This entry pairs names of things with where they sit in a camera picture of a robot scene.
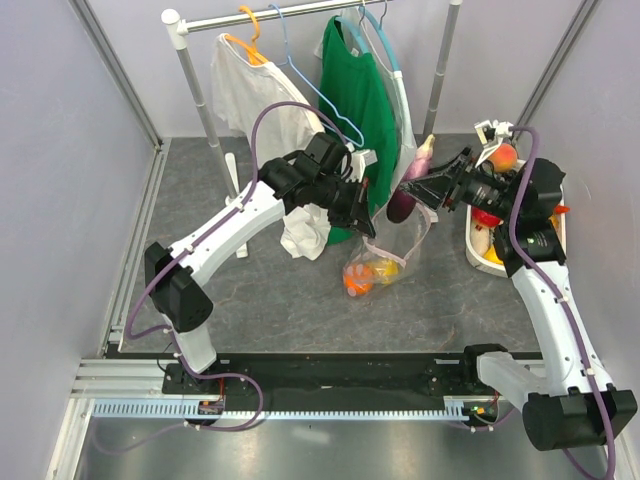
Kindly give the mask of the red apple toy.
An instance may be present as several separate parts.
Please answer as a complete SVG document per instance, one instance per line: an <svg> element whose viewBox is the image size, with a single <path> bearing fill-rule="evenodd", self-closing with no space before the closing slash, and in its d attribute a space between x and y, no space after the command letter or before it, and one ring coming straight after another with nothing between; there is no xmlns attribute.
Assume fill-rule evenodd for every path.
<svg viewBox="0 0 640 480"><path fill-rule="evenodd" d="M499 226L503 220L499 217L490 214L484 210L481 210L477 207L473 207L471 210L472 219L480 226L485 228L496 228Z"/></svg>

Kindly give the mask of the clear pink-dotted zip bag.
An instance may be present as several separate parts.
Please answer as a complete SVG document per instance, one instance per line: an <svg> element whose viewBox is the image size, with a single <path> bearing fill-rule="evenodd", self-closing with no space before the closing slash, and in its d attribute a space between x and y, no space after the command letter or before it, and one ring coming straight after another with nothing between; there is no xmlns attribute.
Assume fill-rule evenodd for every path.
<svg viewBox="0 0 640 480"><path fill-rule="evenodd" d="M416 205L403 222L394 223L387 218L386 209L381 209L373 217L376 237L363 236L359 239L342 270L342 279L343 271L348 265L361 263L370 267L371 263L379 258L389 258L400 265L400 274L394 283L413 275L424 257L426 237L434 216L433 211L424 206ZM370 292L376 288L391 285L378 283L375 272L374 276L374 286Z"/></svg>

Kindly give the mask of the yellow squash toy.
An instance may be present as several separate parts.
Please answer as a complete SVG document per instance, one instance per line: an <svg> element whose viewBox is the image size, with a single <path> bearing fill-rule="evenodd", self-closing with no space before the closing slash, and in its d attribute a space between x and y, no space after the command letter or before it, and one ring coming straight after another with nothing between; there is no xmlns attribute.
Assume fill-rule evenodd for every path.
<svg viewBox="0 0 640 480"><path fill-rule="evenodd" d="M400 265L389 258L373 261L370 268L375 272L377 282L383 285L394 283L400 274Z"/></svg>

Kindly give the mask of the orange toy fruit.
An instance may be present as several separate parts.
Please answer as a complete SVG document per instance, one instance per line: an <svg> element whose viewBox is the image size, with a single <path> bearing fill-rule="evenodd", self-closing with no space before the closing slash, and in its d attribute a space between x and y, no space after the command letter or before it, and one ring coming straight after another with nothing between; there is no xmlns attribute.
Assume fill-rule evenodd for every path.
<svg viewBox="0 0 640 480"><path fill-rule="evenodd" d="M366 264L354 263L348 265L343 271L343 284L346 292L351 297L367 294L374 286L374 272Z"/></svg>

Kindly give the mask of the peach toy fruit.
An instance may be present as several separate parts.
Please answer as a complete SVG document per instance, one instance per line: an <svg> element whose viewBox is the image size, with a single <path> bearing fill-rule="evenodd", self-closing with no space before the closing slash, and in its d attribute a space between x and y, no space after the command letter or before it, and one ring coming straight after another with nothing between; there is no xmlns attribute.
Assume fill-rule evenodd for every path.
<svg viewBox="0 0 640 480"><path fill-rule="evenodd" d="M503 143L489 155L488 161L496 173L506 173L516 167L518 153L512 145Z"/></svg>

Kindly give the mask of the yellow pear toy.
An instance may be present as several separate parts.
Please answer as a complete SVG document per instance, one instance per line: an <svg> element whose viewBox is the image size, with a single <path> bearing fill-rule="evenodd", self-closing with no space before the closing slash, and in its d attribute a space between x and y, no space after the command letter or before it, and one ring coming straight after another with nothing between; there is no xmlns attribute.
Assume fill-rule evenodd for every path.
<svg viewBox="0 0 640 480"><path fill-rule="evenodd" d="M494 245L491 245L490 248L485 252L485 254L483 255L483 258L490 263L496 264L496 265L503 265L504 262L499 258L496 248Z"/></svg>

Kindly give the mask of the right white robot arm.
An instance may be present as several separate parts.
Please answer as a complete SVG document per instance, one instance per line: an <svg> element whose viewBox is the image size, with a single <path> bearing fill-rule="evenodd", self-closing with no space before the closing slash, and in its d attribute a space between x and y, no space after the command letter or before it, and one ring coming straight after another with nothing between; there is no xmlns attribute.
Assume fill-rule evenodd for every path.
<svg viewBox="0 0 640 480"><path fill-rule="evenodd" d="M465 204L500 219L496 252L526 306L546 375L531 373L501 345L482 344L465 348L457 377L469 393L499 392L520 411L540 451L605 445L638 411L633 392L617 389L596 355L572 296L566 254L551 222L564 176L544 158L498 175L476 166L463 149L400 185L431 209Z"/></svg>

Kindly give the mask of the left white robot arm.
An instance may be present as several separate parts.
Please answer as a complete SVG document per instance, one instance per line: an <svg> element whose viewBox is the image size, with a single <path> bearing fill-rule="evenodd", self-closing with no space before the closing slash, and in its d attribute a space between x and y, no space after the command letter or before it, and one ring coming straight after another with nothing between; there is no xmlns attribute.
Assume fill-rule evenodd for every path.
<svg viewBox="0 0 640 480"><path fill-rule="evenodd" d="M196 392L211 392L220 378L206 326L213 303L204 287L243 244L306 205L326 210L334 227L374 236L369 181L353 174L351 160L346 146L318 133L305 149L265 162L237 199L192 234L168 248L153 243L146 249L149 296L171 328L188 365L185 382Z"/></svg>

